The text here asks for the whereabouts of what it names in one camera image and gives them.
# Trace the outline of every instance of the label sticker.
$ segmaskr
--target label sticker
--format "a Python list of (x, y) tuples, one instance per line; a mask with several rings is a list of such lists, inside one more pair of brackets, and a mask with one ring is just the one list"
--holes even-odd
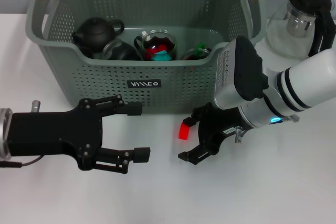
[(232, 127), (232, 128), (229, 128), (229, 129), (223, 131), (223, 133), (224, 134), (230, 134), (230, 133), (235, 132), (235, 131), (236, 131), (236, 129)]
[(161, 80), (128, 80), (127, 86), (130, 89), (140, 89), (140, 88), (160, 88)]

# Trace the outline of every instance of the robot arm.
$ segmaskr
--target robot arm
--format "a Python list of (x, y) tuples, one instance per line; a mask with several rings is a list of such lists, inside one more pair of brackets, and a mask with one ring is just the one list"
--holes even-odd
[(27, 165), (9, 162), (12, 156), (66, 154), (77, 161), (81, 170), (100, 169), (126, 174), (130, 161), (146, 163), (149, 160), (150, 148), (126, 151), (102, 148), (102, 118), (114, 114), (141, 115), (141, 103), (126, 105), (121, 95), (116, 95), (96, 100), (82, 99), (68, 112), (38, 111), (38, 101), (33, 102), (31, 113), (13, 114), (11, 109), (0, 109), (0, 158), (4, 160), (0, 167)]
[(181, 125), (180, 138), (199, 123), (199, 146), (179, 154), (198, 164), (216, 155), (223, 140), (236, 135), (236, 143), (249, 130), (287, 121), (296, 113), (336, 97), (336, 54), (320, 52), (283, 72), (262, 67), (262, 59), (245, 37), (237, 37), (218, 55), (214, 102), (195, 109)]

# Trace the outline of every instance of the blue led light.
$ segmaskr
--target blue led light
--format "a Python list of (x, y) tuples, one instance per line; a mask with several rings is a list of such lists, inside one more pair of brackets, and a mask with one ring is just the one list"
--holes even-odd
[(271, 123), (276, 123), (276, 122), (281, 121), (281, 118), (272, 118), (270, 121)]

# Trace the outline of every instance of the metal cylinder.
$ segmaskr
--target metal cylinder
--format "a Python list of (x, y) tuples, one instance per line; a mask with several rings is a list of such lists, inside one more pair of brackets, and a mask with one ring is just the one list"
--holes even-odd
[(40, 111), (40, 106), (41, 106), (41, 102), (40, 101), (33, 101), (33, 103), (31, 104), (32, 107), (32, 113), (37, 113)]
[(237, 126), (236, 127), (236, 139), (235, 139), (235, 143), (236, 144), (241, 144), (241, 139), (242, 139), (241, 135), (242, 135), (242, 133), (243, 133), (243, 127)]

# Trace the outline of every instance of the basket logo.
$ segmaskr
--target basket logo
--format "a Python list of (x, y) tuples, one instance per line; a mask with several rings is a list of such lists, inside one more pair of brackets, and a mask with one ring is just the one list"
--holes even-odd
[(161, 80), (128, 80), (127, 86), (130, 89), (139, 89), (139, 88), (160, 88)]

